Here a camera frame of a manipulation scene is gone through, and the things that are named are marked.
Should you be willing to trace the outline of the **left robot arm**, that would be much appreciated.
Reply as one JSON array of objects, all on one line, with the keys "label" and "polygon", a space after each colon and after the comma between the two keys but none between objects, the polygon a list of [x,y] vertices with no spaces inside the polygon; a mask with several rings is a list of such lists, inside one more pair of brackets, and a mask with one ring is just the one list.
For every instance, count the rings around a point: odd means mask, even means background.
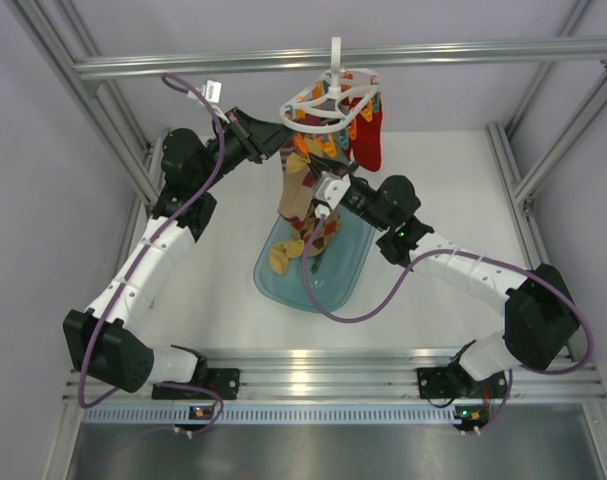
[{"label": "left robot arm", "polygon": [[188,397],[208,388],[202,356],[185,347],[150,347],[137,336],[148,309],[180,259],[204,233],[216,207],[211,186],[244,161],[275,155],[294,135],[280,123],[257,120],[238,108],[212,123],[202,141],[187,128],[162,143],[165,184],[144,233],[106,289],[83,311],[70,311],[63,332],[83,378],[134,393],[146,384],[174,382]]}]

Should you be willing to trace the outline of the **white round clip hanger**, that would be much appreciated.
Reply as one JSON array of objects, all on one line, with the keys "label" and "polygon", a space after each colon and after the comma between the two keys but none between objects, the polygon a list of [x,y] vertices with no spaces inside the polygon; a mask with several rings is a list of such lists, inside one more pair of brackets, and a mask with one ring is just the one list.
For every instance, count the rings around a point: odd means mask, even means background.
[{"label": "white round clip hanger", "polygon": [[381,94],[377,72],[367,68],[345,68],[342,39],[333,37],[330,68],[325,70],[279,109],[285,126],[306,135],[347,133],[355,116],[377,93]]}]

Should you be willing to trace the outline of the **beige purple striped sock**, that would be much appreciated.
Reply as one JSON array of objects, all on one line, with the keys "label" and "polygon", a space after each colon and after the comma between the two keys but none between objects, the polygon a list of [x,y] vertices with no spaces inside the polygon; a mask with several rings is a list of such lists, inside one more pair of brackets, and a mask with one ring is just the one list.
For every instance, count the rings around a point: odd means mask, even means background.
[{"label": "beige purple striped sock", "polygon": [[294,151],[293,147],[282,148],[279,151],[282,167],[282,191],[277,212],[290,223],[296,223],[305,219],[312,202],[312,187],[315,180],[311,170],[302,170],[294,175],[288,175],[285,171],[287,157]]}]

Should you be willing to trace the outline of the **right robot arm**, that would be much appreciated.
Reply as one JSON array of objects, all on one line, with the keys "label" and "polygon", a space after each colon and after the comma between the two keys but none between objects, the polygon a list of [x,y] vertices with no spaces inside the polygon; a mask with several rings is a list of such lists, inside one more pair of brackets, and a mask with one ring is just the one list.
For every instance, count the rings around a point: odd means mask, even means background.
[{"label": "right robot arm", "polygon": [[518,366],[542,374],[581,327],[579,313],[560,272],[542,263],[534,270],[475,254],[448,241],[416,215],[414,185],[392,175],[373,188],[355,165],[313,157],[312,240],[337,207],[381,231],[381,255],[405,274],[446,282],[495,310],[503,319],[495,333],[465,344],[444,367],[418,370],[421,398],[444,408],[461,398],[491,399],[504,372]]}]

